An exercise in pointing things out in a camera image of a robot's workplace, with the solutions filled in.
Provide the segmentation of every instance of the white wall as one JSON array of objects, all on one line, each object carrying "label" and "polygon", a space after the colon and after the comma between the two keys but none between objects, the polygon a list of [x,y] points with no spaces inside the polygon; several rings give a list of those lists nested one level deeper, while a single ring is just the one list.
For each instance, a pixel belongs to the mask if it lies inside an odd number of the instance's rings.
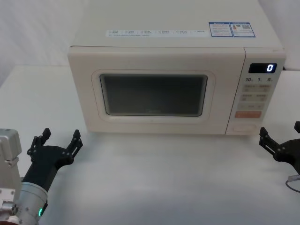
[{"label": "white wall", "polygon": [[285,68],[300,70],[300,0],[259,2],[285,48]]},{"label": "white wall", "polygon": [[68,65],[89,0],[0,0],[0,85],[15,64]]},{"label": "white wall", "polygon": [[[67,52],[89,0],[0,0],[0,85],[15,64],[68,65]],[[260,0],[300,70],[300,0]]]}]

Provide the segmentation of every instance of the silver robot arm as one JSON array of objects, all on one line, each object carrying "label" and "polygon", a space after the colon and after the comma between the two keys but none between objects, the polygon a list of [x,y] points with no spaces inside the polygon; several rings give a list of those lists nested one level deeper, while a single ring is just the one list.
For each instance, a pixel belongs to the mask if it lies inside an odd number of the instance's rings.
[{"label": "silver robot arm", "polygon": [[44,146],[51,132],[35,136],[27,154],[32,164],[21,182],[17,162],[21,153],[18,132],[0,129],[0,225],[38,225],[48,203],[48,190],[57,171],[74,161],[82,147],[76,130],[68,147]]},{"label": "silver robot arm", "polygon": [[17,163],[22,152],[16,130],[0,129],[0,221],[16,213],[21,179]]}]

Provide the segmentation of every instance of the warning label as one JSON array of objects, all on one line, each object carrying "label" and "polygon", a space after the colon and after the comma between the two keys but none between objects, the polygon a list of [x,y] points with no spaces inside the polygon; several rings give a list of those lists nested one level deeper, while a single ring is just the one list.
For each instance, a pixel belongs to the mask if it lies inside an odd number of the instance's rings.
[{"label": "warning label", "polygon": [[230,22],[229,24],[234,37],[255,38],[249,22]]},{"label": "warning label", "polygon": [[233,37],[229,22],[209,22],[212,37]]}]

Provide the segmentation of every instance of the green indicator light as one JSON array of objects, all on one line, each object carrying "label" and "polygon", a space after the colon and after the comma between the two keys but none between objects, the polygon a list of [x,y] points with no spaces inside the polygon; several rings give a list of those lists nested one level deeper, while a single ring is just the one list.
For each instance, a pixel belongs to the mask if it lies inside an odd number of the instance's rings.
[{"label": "green indicator light", "polygon": [[39,216],[39,217],[42,216],[42,212],[43,212],[43,209],[40,209],[39,212],[38,212],[38,216]]}]

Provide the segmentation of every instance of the microwave top surface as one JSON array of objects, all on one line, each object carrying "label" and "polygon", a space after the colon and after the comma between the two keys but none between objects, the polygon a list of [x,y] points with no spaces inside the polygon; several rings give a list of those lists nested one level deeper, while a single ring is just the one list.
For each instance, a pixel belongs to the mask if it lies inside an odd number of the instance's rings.
[{"label": "microwave top surface", "polygon": [[91,0],[72,46],[282,48],[257,0]]}]

